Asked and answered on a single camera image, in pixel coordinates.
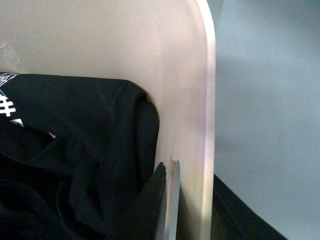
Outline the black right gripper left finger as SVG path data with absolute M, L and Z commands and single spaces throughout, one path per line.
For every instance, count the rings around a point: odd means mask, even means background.
M 160 162 L 106 240 L 154 240 L 166 196 L 166 166 Z

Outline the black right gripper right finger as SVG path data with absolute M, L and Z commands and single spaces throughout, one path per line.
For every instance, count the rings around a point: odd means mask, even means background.
M 281 233 L 253 212 L 216 175 L 213 181 L 212 240 L 285 240 Z

